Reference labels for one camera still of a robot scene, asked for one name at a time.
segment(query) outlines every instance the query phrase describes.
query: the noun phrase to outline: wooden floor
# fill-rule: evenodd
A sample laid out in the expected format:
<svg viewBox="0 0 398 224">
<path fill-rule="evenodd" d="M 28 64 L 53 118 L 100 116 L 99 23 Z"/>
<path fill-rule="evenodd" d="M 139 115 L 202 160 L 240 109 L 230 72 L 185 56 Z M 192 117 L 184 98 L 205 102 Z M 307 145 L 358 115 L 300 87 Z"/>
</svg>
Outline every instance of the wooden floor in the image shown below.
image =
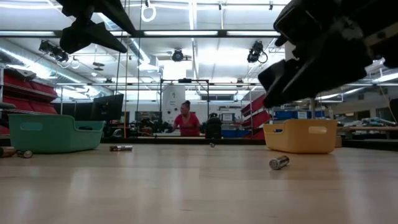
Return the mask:
<svg viewBox="0 0 398 224">
<path fill-rule="evenodd" d="M 136 145 L 0 159 L 1 224 L 394 223 L 398 153 Z"/>
</svg>

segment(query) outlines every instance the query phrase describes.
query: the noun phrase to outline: person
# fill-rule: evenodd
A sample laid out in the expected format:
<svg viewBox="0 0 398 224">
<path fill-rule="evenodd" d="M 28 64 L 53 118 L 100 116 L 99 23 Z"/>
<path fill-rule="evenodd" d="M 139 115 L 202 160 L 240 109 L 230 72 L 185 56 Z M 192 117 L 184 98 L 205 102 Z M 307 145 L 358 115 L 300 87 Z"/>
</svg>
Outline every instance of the person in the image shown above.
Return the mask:
<svg viewBox="0 0 398 224">
<path fill-rule="evenodd" d="M 199 136 L 200 123 L 194 113 L 190 112 L 191 102 L 189 100 L 181 104 L 179 114 L 173 124 L 173 131 L 180 127 L 181 136 Z"/>
</svg>

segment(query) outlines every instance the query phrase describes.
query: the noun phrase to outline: computer monitor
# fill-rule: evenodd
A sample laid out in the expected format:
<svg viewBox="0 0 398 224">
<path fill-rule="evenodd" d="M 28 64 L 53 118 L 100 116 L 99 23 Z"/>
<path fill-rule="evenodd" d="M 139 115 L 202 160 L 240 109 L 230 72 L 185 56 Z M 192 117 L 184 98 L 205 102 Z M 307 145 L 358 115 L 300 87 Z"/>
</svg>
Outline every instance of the computer monitor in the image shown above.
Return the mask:
<svg viewBox="0 0 398 224">
<path fill-rule="evenodd" d="M 122 116 L 123 99 L 123 94 L 95 98 L 91 109 L 91 120 L 120 120 Z"/>
</svg>

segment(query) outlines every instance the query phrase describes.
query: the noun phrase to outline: battery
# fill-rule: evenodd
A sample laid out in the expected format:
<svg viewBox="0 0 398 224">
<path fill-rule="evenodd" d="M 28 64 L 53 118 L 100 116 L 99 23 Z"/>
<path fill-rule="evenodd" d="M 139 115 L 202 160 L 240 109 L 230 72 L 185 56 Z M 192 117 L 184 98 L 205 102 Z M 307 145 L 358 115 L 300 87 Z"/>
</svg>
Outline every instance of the battery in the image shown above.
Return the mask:
<svg viewBox="0 0 398 224">
<path fill-rule="evenodd" d="M 289 164 L 290 159 L 287 156 L 281 156 L 269 161 L 269 167 L 274 170 L 279 170 Z"/>
<path fill-rule="evenodd" d="M 29 159 L 30 157 L 33 156 L 32 151 L 17 151 L 17 156 L 24 158 L 24 159 Z"/>
<path fill-rule="evenodd" d="M 132 146 L 110 146 L 110 152 L 131 152 Z"/>
<path fill-rule="evenodd" d="M 12 157 L 15 153 L 14 147 L 0 147 L 0 158 Z"/>
</svg>

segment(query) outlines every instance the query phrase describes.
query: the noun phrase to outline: red shirt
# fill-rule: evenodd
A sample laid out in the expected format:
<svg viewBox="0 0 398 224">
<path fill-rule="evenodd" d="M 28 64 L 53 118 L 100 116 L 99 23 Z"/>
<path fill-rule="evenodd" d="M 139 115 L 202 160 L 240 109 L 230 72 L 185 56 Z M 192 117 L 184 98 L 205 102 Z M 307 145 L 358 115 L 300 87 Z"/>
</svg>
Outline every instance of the red shirt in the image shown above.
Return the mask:
<svg viewBox="0 0 398 224">
<path fill-rule="evenodd" d="M 189 120 L 184 123 L 182 115 L 178 115 L 174 120 L 174 125 L 180 127 L 181 136 L 199 136 L 200 123 L 194 113 L 190 114 Z"/>
</svg>

